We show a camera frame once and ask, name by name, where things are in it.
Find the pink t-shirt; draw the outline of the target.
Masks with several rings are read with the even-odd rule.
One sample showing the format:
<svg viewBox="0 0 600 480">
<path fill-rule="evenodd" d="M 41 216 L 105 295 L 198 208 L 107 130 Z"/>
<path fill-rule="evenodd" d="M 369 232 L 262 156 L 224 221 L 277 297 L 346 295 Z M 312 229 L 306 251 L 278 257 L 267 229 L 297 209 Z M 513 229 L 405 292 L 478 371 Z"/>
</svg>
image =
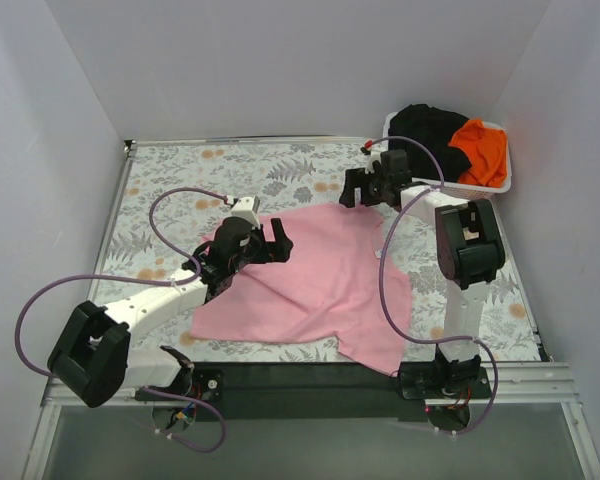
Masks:
<svg viewBox="0 0 600 480">
<path fill-rule="evenodd" d="M 412 296 L 408 276 L 391 262 L 378 272 L 381 214 L 322 204 L 279 217 L 294 244 L 290 259 L 245 267 L 226 292 L 194 311 L 192 336 L 278 344 L 334 336 L 341 355 L 384 374 L 396 371 L 406 342 L 386 321 L 378 287 L 397 307 L 403 331 Z"/>
</svg>

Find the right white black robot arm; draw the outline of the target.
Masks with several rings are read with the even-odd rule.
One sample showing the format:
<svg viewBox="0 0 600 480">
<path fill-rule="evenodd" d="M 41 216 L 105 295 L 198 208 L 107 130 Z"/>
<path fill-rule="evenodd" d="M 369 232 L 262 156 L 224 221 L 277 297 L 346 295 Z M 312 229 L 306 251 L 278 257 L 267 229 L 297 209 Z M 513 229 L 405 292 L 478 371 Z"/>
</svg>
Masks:
<svg viewBox="0 0 600 480">
<path fill-rule="evenodd" d="M 480 379 L 480 355 L 489 349 L 479 337 L 489 285 L 505 264 L 505 249 L 492 204 L 443 193 L 443 184 L 414 181 L 403 150 L 361 149 L 364 167 L 348 169 L 339 202 L 346 208 L 385 204 L 399 218 L 411 215 L 435 230 L 439 269 L 446 279 L 444 334 L 431 340 L 435 357 L 429 384 L 455 397 Z"/>
</svg>

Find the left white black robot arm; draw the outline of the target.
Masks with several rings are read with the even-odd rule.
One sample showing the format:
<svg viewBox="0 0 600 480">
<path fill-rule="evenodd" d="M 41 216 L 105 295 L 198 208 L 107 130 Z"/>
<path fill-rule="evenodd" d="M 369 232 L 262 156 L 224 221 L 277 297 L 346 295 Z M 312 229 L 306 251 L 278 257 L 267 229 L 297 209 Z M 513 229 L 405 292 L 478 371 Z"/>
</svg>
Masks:
<svg viewBox="0 0 600 480">
<path fill-rule="evenodd" d="M 165 285 L 104 306 L 79 304 L 51 351 L 48 369 L 91 408 L 124 388 L 150 387 L 173 400 L 185 398 L 193 386 L 193 362 L 173 347 L 139 350 L 132 345 L 217 298 L 244 267 L 287 262 L 293 243 L 280 219 L 271 219 L 270 225 L 273 238 L 267 240 L 264 227 L 228 217 Z"/>
</svg>

